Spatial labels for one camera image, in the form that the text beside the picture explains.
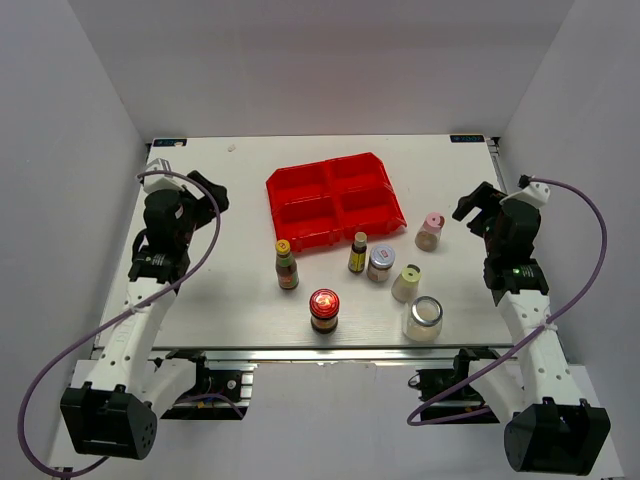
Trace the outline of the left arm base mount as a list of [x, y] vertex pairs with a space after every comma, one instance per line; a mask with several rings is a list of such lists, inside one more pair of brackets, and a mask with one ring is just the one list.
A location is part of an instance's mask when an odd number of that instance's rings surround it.
[[252, 385], [249, 366], [209, 361], [204, 350], [194, 349], [153, 352], [148, 363], [156, 372], [165, 360], [188, 360], [195, 365], [195, 385], [178, 399], [203, 398], [172, 406], [162, 420], [240, 421], [247, 413]]

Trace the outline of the chrome-lid glass jar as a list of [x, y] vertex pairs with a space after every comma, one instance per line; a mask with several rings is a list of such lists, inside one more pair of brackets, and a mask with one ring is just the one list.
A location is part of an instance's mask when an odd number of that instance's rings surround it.
[[434, 341], [442, 330], [444, 310], [431, 296], [418, 296], [405, 305], [403, 334], [415, 342]]

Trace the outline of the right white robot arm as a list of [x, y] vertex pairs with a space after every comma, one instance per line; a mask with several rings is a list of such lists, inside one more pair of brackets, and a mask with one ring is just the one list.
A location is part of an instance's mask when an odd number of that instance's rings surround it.
[[548, 199], [548, 186], [530, 179], [512, 195], [483, 182], [459, 199], [455, 220], [480, 210], [467, 226], [484, 240], [483, 278], [517, 349], [522, 379], [479, 358], [455, 369], [451, 384], [463, 398], [480, 394], [503, 424], [513, 470], [586, 476], [611, 423], [573, 379], [552, 320], [549, 287], [533, 257], [540, 209]]

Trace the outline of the red-lid chili sauce jar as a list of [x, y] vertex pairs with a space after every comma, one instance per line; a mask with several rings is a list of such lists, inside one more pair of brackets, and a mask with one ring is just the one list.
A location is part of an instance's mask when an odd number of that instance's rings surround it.
[[339, 296], [331, 289], [319, 289], [309, 300], [310, 323], [321, 334], [329, 334], [338, 326]]

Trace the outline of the pink-lid spice shaker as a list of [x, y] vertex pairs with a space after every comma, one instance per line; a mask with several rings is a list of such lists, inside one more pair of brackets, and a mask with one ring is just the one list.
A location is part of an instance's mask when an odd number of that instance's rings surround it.
[[415, 245], [425, 252], [437, 249], [445, 224], [445, 218], [438, 212], [429, 213], [415, 236]]

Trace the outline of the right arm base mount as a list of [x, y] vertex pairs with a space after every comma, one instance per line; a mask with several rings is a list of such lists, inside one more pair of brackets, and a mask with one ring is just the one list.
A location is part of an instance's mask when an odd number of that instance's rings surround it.
[[[408, 380], [408, 387], [419, 393], [421, 402], [447, 390], [469, 376], [469, 365], [479, 360], [495, 360], [498, 353], [488, 347], [462, 348], [446, 368], [417, 370]], [[471, 413], [486, 408], [483, 397], [470, 385], [435, 402], [420, 413], [420, 420], [434, 420], [441, 417]]]

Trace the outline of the aluminium table front rail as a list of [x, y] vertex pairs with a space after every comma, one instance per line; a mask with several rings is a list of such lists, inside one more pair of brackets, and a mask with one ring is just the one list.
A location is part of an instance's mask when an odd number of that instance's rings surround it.
[[461, 345], [417, 345], [400, 348], [338, 348], [338, 349], [195, 349], [213, 362], [419, 362], [453, 359]]

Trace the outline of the small yellow-label dark bottle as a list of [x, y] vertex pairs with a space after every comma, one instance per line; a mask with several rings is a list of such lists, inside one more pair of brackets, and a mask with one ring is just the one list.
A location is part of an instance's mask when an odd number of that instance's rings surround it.
[[357, 232], [351, 244], [351, 251], [348, 262], [348, 269], [355, 274], [364, 270], [367, 250], [367, 235], [364, 232]]

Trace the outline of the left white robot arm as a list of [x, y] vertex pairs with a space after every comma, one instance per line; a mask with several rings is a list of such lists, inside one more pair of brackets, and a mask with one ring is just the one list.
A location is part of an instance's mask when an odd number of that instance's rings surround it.
[[183, 282], [196, 271], [188, 249], [194, 233], [219, 222], [227, 190], [193, 170], [142, 175], [143, 229], [132, 245], [123, 302], [100, 358], [78, 388], [60, 401], [71, 443], [84, 455], [142, 460], [155, 442], [160, 418], [182, 394], [199, 399], [211, 374], [191, 360], [149, 359], [161, 324]]

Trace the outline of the yellow-cap sauce bottle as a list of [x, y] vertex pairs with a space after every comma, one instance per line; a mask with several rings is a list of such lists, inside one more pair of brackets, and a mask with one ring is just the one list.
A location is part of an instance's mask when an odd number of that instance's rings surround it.
[[275, 249], [278, 284], [284, 290], [295, 289], [299, 284], [299, 277], [290, 243], [285, 239], [279, 239], [276, 241]]

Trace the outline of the white-lid paste jar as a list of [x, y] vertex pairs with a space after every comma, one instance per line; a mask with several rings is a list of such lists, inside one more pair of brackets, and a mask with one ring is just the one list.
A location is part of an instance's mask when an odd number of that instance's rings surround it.
[[371, 281], [381, 283], [388, 280], [395, 262], [395, 251], [389, 245], [377, 245], [369, 254], [367, 276]]

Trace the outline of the left blue table label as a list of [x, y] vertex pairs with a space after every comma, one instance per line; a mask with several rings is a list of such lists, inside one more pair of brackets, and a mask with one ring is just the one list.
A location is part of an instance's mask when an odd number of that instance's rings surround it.
[[186, 138], [156, 138], [152, 142], [154, 148], [184, 147], [186, 145]]

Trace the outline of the red four-compartment plastic tray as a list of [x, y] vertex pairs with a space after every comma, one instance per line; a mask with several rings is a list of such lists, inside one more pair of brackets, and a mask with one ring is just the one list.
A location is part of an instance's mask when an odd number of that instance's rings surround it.
[[279, 168], [266, 190], [276, 237], [295, 252], [407, 226], [384, 163], [371, 152]]

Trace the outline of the blue table label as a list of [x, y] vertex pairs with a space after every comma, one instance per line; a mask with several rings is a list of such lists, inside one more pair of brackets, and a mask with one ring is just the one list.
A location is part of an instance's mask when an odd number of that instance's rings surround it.
[[154, 148], [184, 147], [186, 145], [186, 138], [156, 138], [152, 142]]
[[451, 134], [449, 139], [452, 143], [484, 143], [485, 138], [480, 134]]

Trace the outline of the yellow-lid spice shaker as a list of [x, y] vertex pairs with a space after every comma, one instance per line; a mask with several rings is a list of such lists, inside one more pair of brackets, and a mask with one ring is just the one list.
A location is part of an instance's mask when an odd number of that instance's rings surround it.
[[417, 265], [403, 267], [391, 288], [393, 298], [401, 303], [412, 301], [417, 295], [421, 276], [421, 269]]

